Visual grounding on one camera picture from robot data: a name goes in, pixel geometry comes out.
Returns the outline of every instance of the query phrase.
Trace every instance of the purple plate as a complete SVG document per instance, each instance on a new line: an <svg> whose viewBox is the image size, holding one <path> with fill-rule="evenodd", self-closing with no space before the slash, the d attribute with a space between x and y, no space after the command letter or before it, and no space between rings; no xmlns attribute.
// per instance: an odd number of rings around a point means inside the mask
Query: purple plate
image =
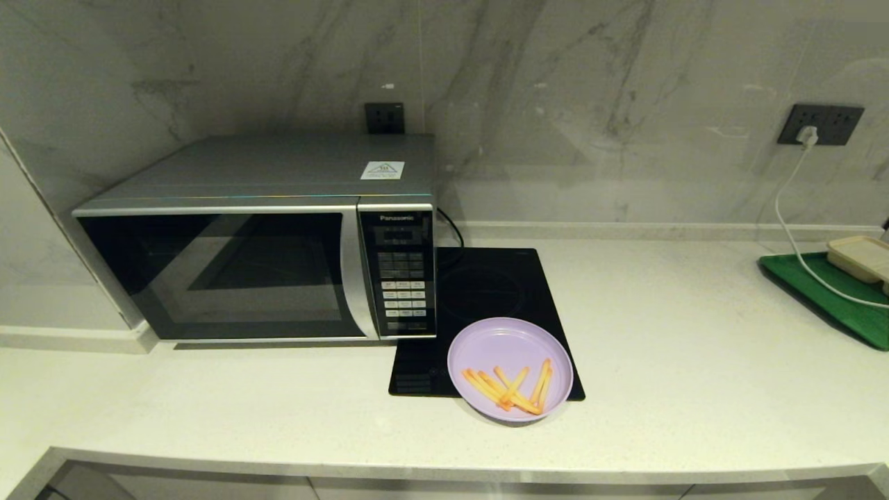
<svg viewBox="0 0 889 500"><path fill-rule="evenodd" d="M529 367L528 376L519 390L530 399L546 358L551 360L553 375L540 415L531 415L517 407L503 410L469 383L462 373L466 368L472 368L497 379L494 367L500 367L510 380L515 380L522 368ZM514 318L482 319L463 328L448 350L447 369L451 382L466 402L491 418L507 422L531 422L549 415L568 399L574 383L571 358L562 344L543 328Z"/></svg>

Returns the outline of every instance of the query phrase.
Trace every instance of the warning label sticker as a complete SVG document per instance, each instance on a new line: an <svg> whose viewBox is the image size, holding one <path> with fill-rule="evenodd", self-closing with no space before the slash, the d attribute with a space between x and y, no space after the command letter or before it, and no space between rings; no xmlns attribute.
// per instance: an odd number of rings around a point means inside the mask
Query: warning label sticker
<svg viewBox="0 0 889 500"><path fill-rule="evenodd" d="M403 161L369 161L361 174L362 181L387 181L401 179Z"/></svg>

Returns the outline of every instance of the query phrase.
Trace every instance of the microwave door handle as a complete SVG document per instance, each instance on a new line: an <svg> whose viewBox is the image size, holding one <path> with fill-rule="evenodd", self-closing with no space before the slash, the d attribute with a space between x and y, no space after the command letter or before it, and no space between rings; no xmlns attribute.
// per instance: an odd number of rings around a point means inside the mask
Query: microwave door handle
<svg viewBox="0 0 889 500"><path fill-rule="evenodd" d="M358 236L357 210L343 212L340 233L340 271L342 275L342 293L346 296L346 305L352 319L368 339L378 340L377 328L373 324L371 305L364 286L364 266L362 265L362 246Z"/></svg>

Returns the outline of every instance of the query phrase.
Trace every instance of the microwave door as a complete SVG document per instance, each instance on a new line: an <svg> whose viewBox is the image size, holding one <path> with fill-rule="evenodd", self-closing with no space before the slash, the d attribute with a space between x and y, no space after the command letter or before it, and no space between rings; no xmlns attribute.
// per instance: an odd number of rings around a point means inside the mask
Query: microwave door
<svg viewBox="0 0 889 500"><path fill-rule="evenodd" d="M142 314L179 342L377 339L356 207L82 219Z"/></svg>

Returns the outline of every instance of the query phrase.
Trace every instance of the white power cable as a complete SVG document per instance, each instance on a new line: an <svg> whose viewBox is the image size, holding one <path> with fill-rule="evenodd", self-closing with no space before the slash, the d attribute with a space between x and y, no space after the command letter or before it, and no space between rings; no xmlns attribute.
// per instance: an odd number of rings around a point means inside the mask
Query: white power cable
<svg viewBox="0 0 889 500"><path fill-rule="evenodd" d="M790 240L790 245L793 246L793 251L795 254L797 254L797 260L799 260L799 264L801 266L803 266L803 269L805 269L805 271L808 272L812 276L812 278L815 278L815 280L818 281L819 283L821 283L825 288L827 288L834 294L837 294L837 295L843 297L847 301L852 301L852 302L859 303L859 304L878 307L880 309L889 309L889 304L863 301L862 299L857 299L857 298L852 297L850 295L844 294L843 292L840 292L833 286L829 285L826 281L821 279L820 276L815 274L815 271L813 271L809 267L809 265L805 263L805 260L803 260L803 255L799 253L799 248L797 247L797 242L795 239L793 239L793 235L790 234L790 229L787 227L787 224L784 222L784 218L781 217L781 209L779 208L779 205L781 203L781 194L784 192L784 188L787 188L788 185L790 185L790 182L793 181L793 179L797 176L797 172L799 172L799 167L801 167L803 165L803 161L805 161L805 157L809 156L809 151L812 150L812 146L814 146L815 143L818 142L818 129L813 126L804 126L803 129L800 130L799 134L797 135L797 141L800 141L803 143L803 154L801 154L799 156L799 159L797 160L797 166L795 166L793 168L793 173L791 173L790 177L788 177L787 180L784 181L784 183L778 189L778 194L775 195L775 215L778 216L778 222L781 223L781 227L784 229L784 232L787 233L787 239Z"/></svg>

